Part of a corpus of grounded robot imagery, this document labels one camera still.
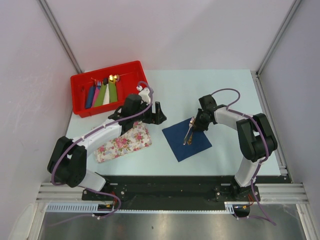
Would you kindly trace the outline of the gold spoon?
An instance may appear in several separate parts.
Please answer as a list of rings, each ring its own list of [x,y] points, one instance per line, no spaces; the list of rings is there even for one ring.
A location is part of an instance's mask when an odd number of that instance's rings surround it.
[[[188,139],[188,141],[187,141],[187,144],[188,145],[191,145],[192,144],[192,140],[193,140],[193,132],[191,133],[191,135],[190,135],[190,137],[189,137],[189,139]]]

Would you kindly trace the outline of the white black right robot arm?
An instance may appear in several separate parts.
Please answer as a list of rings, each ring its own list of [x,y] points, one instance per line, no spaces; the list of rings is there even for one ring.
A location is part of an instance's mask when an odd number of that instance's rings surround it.
[[[243,201],[255,195],[255,181],[262,163],[278,148],[278,142],[265,114],[248,115],[218,105],[212,95],[199,99],[200,108],[193,122],[193,130],[204,132],[210,124],[221,124],[237,131],[240,151],[243,155],[240,167],[234,175],[227,195]]]

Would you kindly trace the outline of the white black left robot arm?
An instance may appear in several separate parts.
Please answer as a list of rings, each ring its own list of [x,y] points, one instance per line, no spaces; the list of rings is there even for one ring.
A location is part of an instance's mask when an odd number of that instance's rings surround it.
[[[98,199],[107,199],[111,188],[103,176],[88,170],[88,156],[106,142],[128,132],[136,122],[160,125],[166,119],[160,102],[144,101],[138,94],[128,95],[122,106],[90,132],[76,138],[62,136],[57,140],[47,166],[51,183],[83,187],[93,191]]]

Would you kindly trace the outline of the silver fork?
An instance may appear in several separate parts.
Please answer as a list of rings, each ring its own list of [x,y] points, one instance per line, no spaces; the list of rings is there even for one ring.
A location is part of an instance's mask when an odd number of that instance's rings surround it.
[[[183,139],[183,145],[187,145],[187,141],[191,135],[191,133],[193,132],[193,124],[195,122],[196,118],[193,116],[190,121],[189,121],[189,124],[188,124],[188,130],[187,130],[187,133]]]

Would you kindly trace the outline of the dark blue paper napkin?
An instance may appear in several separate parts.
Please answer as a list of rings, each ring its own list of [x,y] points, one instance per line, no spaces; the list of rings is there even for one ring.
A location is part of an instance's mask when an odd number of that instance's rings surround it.
[[[191,121],[189,118],[162,130],[178,162],[212,147],[203,131],[193,130]]]

